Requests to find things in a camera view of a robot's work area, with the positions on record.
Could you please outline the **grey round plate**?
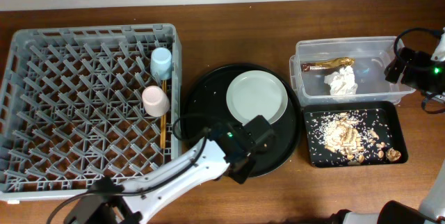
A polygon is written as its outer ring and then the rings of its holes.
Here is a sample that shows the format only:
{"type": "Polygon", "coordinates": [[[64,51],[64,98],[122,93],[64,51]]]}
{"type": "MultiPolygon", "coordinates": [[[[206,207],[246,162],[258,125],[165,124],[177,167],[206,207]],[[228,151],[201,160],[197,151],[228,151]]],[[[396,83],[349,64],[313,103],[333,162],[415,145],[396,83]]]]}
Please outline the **grey round plate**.
{"type": "Polygon", "coordinates": [[[229,84],[226,103],[231,115],[242,124],[258,115],[273,124],[284,115],[288,95],[284,84],[275,75],[252,70],[238,75],[229,84]]]}

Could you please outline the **pink plastic cup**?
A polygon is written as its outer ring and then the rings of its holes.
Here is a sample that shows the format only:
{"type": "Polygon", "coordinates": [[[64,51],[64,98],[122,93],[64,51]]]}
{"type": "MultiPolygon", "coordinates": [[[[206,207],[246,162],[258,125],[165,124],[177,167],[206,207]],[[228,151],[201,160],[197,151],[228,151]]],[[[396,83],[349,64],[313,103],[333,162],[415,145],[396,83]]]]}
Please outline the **pink plastic cup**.
{"type": "Polygon", "coordinates": [[[170,100],[158,86],[148,86],[142,93],[145,111],[152,117],[165,115],[170,108],[170,100]]]}

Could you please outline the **blue plastic cup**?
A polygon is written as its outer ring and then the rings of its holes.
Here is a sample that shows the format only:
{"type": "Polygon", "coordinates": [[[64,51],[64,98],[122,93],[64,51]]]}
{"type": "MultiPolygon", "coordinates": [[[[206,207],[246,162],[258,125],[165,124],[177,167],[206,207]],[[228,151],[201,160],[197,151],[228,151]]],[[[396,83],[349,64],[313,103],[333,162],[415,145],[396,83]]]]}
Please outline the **blue plastic cup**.
{"type": "Polygon", "coordinates": [[[151,53],[150,72],[160,80],[172,76],[172,53],[165,47],[158,47],[151,53]]]}

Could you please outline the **white tissue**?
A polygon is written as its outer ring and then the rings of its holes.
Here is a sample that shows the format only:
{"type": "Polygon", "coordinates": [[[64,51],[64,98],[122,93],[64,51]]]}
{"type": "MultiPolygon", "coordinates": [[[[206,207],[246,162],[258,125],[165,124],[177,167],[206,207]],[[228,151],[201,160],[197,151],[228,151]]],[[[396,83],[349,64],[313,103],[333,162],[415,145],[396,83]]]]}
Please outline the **white tissue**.
{"type": "Polygon", "coordinates": [[[338,72],[325,76],[324,83],[330,87],[333,96],[355,95],[358,87],[351,66],[342,67],[338,72]]]}

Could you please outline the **gold snack wrapper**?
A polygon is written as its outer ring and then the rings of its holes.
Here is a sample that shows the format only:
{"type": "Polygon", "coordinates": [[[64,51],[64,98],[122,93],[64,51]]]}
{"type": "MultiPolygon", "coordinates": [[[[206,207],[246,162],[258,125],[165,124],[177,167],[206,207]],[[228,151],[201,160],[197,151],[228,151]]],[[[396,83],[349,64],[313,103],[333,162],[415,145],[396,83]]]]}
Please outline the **gold snack wrapper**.
{"type": "Polygon", "coordinates": [[[303,72],[313,71],[313,70],[328,70],[341,66],[351,66],[355,63],[353,58],[341,57],[326,61],[319,61],[314,63],[302,63],[301,69],[303,72]]]}

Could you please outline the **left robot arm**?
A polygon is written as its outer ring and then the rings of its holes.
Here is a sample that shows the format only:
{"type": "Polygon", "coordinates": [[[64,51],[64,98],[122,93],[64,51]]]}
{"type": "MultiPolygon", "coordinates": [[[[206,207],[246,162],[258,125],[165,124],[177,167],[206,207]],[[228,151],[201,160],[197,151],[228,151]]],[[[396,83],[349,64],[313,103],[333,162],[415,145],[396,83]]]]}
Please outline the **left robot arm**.
{"type": "Polygon", "coordinates": [[[216,120],[192,137],[195,145],[159,169],[115,184],[96,181],[85,193],[66,200],[75,203],[64,223],[147,223],[162,208],[189,190],[227,176],[243,184],[264,153],[274,131],[261,115],[240,125],[216,120]]]}

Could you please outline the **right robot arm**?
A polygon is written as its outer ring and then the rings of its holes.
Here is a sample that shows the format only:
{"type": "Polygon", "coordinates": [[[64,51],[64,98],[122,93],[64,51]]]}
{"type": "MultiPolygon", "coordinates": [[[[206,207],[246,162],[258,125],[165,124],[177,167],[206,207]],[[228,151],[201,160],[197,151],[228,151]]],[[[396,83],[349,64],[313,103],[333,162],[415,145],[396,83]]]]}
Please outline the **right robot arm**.
{"type": "MultiPolygon", "coordinates": [[[[428,114],[440,114],[444,109],[429,111],[427,103],[434,99],[444,99],[444,29],[433,30],[413,28],[398,35],[393,45],[395,61],[385,70],[386,80],[394,83],[401,77],[401,83],[420,90],[425,98],[421,108],[428,114]],[[399,48],[398,41],[408,33],[421,31],[439,40],[433,54],[413,51],[407,47],[399,48]]],[[[443,223],[444,222],[444,168],[427,197],[418,209],[413,209],[394,200],[387,202],[377,214],[358,214],[342,209],[331,215],[324,223],[443,223]]]]}

